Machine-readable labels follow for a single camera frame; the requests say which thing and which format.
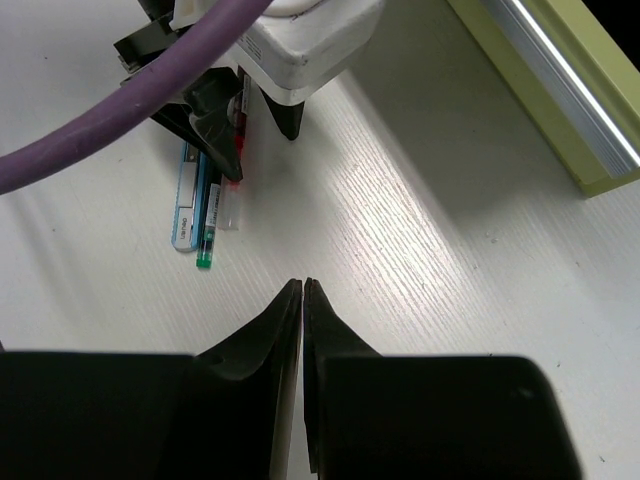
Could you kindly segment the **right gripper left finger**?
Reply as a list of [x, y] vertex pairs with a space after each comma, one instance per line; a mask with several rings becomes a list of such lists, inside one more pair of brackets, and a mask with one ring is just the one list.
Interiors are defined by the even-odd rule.
[[282, 479], [302, 284], [198, 354], [1, 355], [5, 479]]

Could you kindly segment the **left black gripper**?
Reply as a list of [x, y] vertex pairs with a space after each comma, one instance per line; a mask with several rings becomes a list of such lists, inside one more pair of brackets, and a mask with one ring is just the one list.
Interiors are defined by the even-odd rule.
[[[114, 44], [129, 76], [179, 39], [179, 34], [170, 26], [175, 0], [138, 0], [137, 3], [149, 22]], [[199, 149], [228, 180], [241, 181], [243, 171], [237, 166], [235, 129], [228, 115], [228, 108], [240, 91], [241, 82], [230, 67], [209, 68], [152, 114], [151, 119]]]

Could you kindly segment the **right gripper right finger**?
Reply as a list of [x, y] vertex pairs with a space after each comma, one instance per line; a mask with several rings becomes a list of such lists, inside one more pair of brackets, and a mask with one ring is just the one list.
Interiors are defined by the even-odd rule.
[[552, 386], [513, 355], [385, 356], [303, 300], [304, 421], [321, 479], [579, 479]]

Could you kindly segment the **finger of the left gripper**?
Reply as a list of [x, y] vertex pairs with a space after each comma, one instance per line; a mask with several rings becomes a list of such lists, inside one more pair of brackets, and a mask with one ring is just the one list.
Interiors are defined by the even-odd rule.
[[260, 91], [282, 135], [295, 141], [300, 134], [305, 98], [297, 90], [281, 87], [261, 87]]

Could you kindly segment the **red gel pen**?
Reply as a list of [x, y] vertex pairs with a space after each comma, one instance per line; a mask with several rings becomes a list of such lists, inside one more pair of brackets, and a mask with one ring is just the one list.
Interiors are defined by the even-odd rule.
[[[237, 166], [241, 168], [241, 160], [246, 138], [247, 110], [251, 90], [251, 78], [242, 67], [237, 68], [237, 76], [241, 82], [241, 91], [235, 97], [232, 119], [234, 124], [234, 146], [237, 155]], [[235, 231], [239, 229], [240, 197], [239, 180], [227, 180], [224, 187], [223, 220], [224, 230]]]

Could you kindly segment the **blue utility knife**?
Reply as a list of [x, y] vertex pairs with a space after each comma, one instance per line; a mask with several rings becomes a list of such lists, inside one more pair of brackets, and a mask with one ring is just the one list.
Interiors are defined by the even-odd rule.
[[172, 246], [178, 252], [190, 252], [193, 247], [194, 216], [199, 176], [199, 150], [186, 142], [182, 151], [182, 161], [176, 193]]

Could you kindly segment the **green gel pen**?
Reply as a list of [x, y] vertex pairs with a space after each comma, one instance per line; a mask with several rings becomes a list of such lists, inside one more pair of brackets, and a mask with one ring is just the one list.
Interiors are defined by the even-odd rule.
[[222, 174], [207, 156], [204, 157], [205, 176], [203, 190], [205, 203], [201, 219], [201, 239], [196, 258], [196, 267], [208, 270], [213, 263], [213, 249], [216, 236]]

